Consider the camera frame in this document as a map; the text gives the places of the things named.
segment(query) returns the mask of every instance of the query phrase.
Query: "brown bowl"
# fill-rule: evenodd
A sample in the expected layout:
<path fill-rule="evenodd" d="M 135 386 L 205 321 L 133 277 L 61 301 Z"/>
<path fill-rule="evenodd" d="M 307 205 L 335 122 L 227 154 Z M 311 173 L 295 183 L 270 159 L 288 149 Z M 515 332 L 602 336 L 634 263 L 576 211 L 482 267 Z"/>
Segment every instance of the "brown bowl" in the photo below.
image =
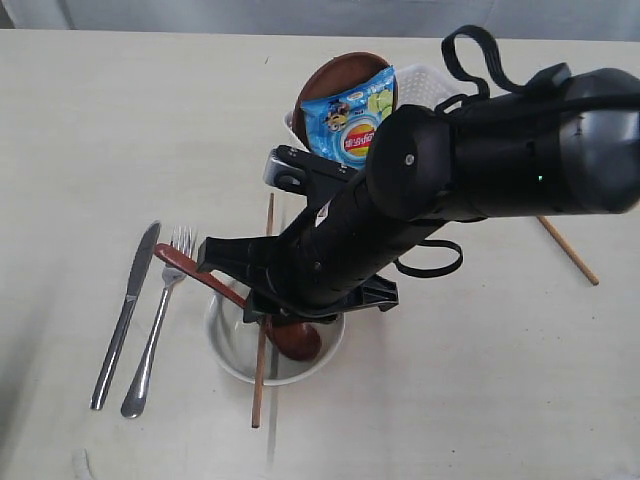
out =
<path fill-rule="evenodd" d="M 368 52 L 346 53 L 325 63 L 307 80 L 298 95 L 291 119 L 293 133 L 309 148 L 304 112 L 300 104 L 305 100 L 330 97 L 357 87 L 389 66 L 386 60 Z M 393 110 L 395 110 L 398 103 L 398 85 L 395 79 L 393 82 Z"/>

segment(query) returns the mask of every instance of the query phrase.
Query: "chip bag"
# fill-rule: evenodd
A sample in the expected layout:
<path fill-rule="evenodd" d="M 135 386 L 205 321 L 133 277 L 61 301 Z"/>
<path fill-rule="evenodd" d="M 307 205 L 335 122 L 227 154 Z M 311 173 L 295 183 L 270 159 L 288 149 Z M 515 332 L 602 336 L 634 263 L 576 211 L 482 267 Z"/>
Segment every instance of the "chip bag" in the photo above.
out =
<path fill-rule="evenodd" d="M 311 151 L 364 167 L 378 125 L 393 111 L 395 70 L 385 68 L 346 92 L 301 103 Z"/>

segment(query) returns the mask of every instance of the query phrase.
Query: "robotic arm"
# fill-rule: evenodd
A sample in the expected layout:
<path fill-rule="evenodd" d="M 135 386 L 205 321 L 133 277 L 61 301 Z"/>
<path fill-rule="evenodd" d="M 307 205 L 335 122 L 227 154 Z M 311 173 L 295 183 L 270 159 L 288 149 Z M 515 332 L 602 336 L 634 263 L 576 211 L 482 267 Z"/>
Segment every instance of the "robotic arm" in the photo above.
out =
<path fill-rule="evenodd" d="M 511 93 L 491 99 L 487 83 L 462 69 L 460 34 L 480 44 L 492 79 Z M 425 240 L 448 222 L 622 213 L 638 201 L 639 79 L 616 69 L 571 76 L 560 64 L 515 85 L 495 40 L 473 26 L 447 37 L 442 50 L 453 76 L 475 83 L 477 95 L 435 110 L 400 107 L 378 128 L 361 171 L 278 147 L 265 177 L 305 195 L 307 207 L 278 237 L 208 237 L 201 245 L 200 271 L 223 271 L 252 289 L 246 322 L 386 311 L 398 304 L 396 285 L 377 275 L 388 264 L 422 278 L 460 266 L 457 245 Z M 454 248 L 460 258 L 437 271 L 401 264 L 416 245 Z"/>

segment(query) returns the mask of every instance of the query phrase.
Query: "bowl rim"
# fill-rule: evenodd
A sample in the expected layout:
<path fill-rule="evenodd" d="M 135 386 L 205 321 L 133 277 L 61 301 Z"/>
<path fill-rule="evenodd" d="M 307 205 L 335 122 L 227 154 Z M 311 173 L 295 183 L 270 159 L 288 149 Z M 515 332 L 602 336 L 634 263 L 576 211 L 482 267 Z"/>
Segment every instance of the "bowl rim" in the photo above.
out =
<path fill-rule="evenodd" d="M 209 338 L 211 337 L 211 334 L 209 332 L 209 326 L 211 325 L 211 322 L 217 321 L 216 320 L 216 318 L 218 317 L 217 312 L 221 308 L 221 304 L 222 304 L 221 300 L 224 301 L 224 298 L 222 297 L 222 295 L 217 292 L 214 293 L 214 295 L 211 298 L 211 301 L 209 302 L 209 306 L 207 307 L 207 311 L 205 312 L 205 329 L 207 330 L 207 336 Z M 344 338 L 344 332 L 346 329 L 344 314 L 341 314 L 338 317 L 338 319 L 336 320 L 336 323 L 339 325 L 338 336 L 336 338 L 336 341 L 333 342 L 333 344 L 327 349 L 326 353 L 322 356 L 322 358 L 320 358 L 320 360 L 318 360 L 309 370 L 305 370 L 304 372 L 289 378 L 282 378 L 282 379 L 266 379 L 265 378 L 263 385 L 265 387 L 280 387 L 283 385 L 289 385 L 292 383 L 299 382 L 300 380 L 304 380 L 305 378 L 310 377 L 311 375 L 313 375 L 314 373 L 322 369 L 333 358 L 336 351 L 338 350 L 338 347 L 342 343 L 342 339 Z M 223 358 L 223 356 L 220 354 L 218 349 L 215 347 L 215 342 L 209 341 L 209 344 L 211 346 L 210 350 L 213 353 L 214 358 L 218 362 L 218 365 L 220 365 L 224 371 L 226 371 L 229 375 L 245 383 L 249 383 L 251 385 L 255 383 L 254 378 L 249 377 L 244 373 L 241 373 L 240 371 L 235 369 L 233 366 L 231 366 L 229 362 Z"/>

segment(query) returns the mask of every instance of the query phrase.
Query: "lay's logo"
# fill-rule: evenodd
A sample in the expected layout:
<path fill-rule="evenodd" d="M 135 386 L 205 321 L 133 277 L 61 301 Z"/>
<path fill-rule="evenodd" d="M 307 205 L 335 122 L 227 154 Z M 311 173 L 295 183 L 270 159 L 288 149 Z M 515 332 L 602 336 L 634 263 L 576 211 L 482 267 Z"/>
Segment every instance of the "lay's logo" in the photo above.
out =
<path fill-rule="evenodd" d="M 352 128 L 344 137 L 343 148 L 345 152 L 357 157 L 364 157 L 369 150 L 369 145 L 371 145 L 371 140 L 373 140 L 375 133 L 376 129 L 368 123 L 361 123 Z"/>

